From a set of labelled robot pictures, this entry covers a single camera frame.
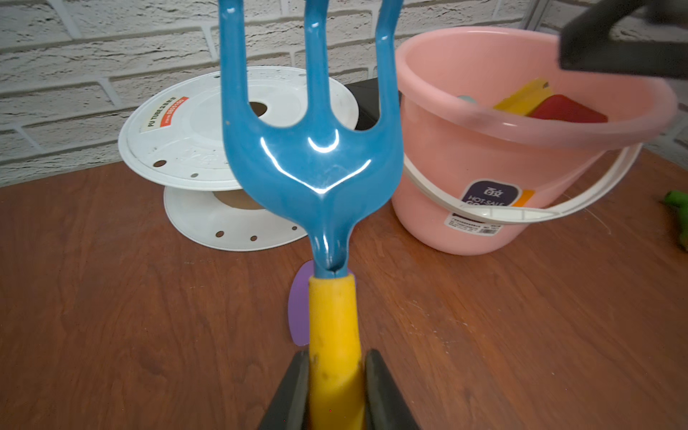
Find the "grey-blue toy trowel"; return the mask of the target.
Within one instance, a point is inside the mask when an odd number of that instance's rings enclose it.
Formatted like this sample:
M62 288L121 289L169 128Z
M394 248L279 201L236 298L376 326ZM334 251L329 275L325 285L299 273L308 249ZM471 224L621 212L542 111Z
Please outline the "grey-blue toy trowel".
M468 96L468 95L458 96L458 99L464 100L465 102L469 102L469 103L472 103L472 104L477 104L477 103L478 103L475 99L471 98L471 96Z

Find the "pink plastic bucket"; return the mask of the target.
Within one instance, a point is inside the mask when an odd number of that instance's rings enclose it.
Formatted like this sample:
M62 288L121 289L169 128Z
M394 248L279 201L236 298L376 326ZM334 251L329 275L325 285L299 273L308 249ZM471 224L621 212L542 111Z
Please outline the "pink plastic bucket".
M558 50L555 35L495 27L433 30L399 46L405 173L392 206L420 242L448 254L496 251L531 224L599 200L672 122L678 100L664 80L564 71ZM494 109L537 78L608 122Z

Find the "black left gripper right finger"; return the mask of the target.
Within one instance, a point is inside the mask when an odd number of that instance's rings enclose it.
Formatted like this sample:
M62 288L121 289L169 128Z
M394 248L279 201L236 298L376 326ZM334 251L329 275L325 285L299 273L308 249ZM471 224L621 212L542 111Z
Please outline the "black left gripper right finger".
M365 385L367 429L420 429L377 349L365 356Z

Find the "purple toy trowel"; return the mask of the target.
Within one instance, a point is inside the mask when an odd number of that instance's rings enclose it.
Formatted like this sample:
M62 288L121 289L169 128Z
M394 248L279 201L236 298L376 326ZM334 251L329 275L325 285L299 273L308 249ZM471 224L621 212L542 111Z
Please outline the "purple toy trowel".
M300 267L288 295L288 329L292 341L299 347L310 341L308 287L314 266L313 261L308 261Z

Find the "blue toy rake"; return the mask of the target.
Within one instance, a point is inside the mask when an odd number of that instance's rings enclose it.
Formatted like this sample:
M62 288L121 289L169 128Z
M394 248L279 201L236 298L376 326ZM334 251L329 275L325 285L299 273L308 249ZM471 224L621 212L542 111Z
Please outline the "blue toy rake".
M376 25L380 116L347 129L331 109L326 43L328 5L305 7L307 110L291 127L263 122L250 107L245 11L222 1L222 136L229 166L265 209L302 227L315 264L309 281L309 422L314 429L362 429L366 399L356 281L349 273L354 227L392 197L404 150L395 68L399 1L383 2Z

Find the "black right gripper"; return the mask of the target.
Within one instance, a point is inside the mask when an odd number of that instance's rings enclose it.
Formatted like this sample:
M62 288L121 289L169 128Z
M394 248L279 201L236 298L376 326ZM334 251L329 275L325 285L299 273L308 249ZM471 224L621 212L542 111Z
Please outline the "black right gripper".
M600 1L562 28L558 50L560 68L685 80L685 42L628 41L611 37L611 30L619 21L641 8L649 24L677 27L687 24L686 1Z

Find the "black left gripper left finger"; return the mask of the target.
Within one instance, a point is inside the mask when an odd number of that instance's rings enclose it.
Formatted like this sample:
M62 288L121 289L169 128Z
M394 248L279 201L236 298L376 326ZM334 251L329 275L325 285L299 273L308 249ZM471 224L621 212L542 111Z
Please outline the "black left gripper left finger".
M259 430L307 429L308 378L309 355L307 350L301 350L292 358Z

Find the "yellow toy shovel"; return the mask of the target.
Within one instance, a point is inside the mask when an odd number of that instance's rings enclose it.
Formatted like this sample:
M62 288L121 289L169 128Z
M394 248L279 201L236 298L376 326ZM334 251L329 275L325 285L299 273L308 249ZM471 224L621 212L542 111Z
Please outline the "yellow toy shovel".
M542 102L554 94L547 80L537 78L494 105L494 109L518 116L528 116Z

